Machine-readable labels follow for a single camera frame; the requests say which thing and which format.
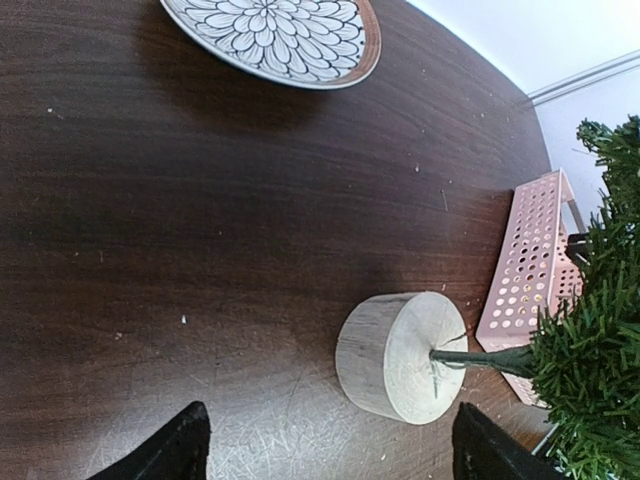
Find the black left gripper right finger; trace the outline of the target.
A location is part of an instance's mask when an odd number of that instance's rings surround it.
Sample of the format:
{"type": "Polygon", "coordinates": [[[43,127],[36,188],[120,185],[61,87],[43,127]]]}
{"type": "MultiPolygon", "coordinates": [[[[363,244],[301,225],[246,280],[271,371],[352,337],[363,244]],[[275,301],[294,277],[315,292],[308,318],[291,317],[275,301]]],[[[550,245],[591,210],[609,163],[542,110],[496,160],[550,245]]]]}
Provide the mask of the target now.
{"type": "Polygon", "coordinates": [[[557,480],[563,474],[517,443],[475,405],[459,405],[452,430],[455,480],[557,480]]]}

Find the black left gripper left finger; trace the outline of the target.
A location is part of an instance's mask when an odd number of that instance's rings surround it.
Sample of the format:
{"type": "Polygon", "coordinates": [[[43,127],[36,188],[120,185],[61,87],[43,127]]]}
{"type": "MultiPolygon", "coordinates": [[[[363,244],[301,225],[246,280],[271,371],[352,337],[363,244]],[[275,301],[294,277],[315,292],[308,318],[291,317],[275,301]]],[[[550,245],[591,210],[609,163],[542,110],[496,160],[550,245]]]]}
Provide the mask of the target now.
{"type": "Polygon", "coordinates": [[[191,402],[95,480],[206,479],[210,419],[201,401],[191,402]]]}

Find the small green christmas tree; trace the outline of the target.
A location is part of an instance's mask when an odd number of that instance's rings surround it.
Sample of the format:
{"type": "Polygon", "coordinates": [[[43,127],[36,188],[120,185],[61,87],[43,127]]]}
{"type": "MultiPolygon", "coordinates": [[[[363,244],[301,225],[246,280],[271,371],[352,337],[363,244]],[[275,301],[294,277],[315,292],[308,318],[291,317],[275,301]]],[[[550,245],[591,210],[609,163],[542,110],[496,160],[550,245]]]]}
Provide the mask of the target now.
{"type": "Polygon", "coordinates": [[[584,120],[583,146],[602,169],[600,211],[565,254],[582,290],[538,315],[526,345],[471,351],[456,306],[436,292],[374,296],[338,337],[346,396],[393,420],[425,425],[451,406],[467,370],[505,376],[522,401],[544,407],[553,432],[541,456],[562,479],[639,475],[639,119],[609,128],[584,120]]]}

